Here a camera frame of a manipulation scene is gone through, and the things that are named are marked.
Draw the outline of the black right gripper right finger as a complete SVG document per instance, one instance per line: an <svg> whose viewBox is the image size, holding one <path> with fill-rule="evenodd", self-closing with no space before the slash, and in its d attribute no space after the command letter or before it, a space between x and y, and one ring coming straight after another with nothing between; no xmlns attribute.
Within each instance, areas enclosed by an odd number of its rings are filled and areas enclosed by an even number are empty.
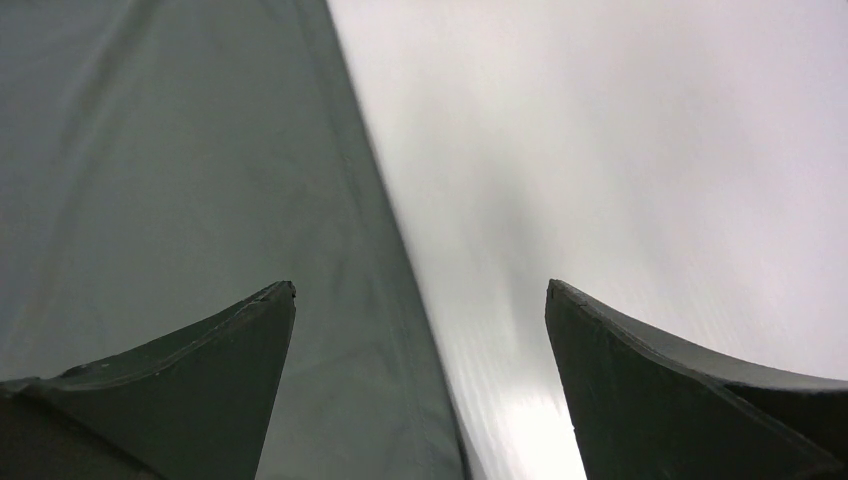
<svg viewBox="0 0 848 480"><path fill-rule="evenodd" d="M843 479L847 384L744 361L553 280L545 322L590 479Z"/></svg>

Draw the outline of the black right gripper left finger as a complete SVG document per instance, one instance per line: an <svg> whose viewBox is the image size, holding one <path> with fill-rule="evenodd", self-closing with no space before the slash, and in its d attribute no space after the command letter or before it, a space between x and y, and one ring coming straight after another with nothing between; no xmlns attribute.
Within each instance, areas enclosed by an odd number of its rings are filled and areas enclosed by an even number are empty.
<svg viewBox="0 0 848 480"><path fill-rule="evenodd" d="M251 479L295 321L275 282L53 378L1 385L5 479Z"/></svg>

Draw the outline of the grey t shirt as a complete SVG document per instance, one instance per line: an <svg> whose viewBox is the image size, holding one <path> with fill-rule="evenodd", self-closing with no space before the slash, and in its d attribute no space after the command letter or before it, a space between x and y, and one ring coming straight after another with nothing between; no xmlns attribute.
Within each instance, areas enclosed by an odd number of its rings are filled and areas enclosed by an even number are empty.
<svg viewBox="0 0 848 480"><path fill-rule="evenodd" d="M52 376L279 280L261 479L466 479L323 1L1 5L1 375Z"/></svg>

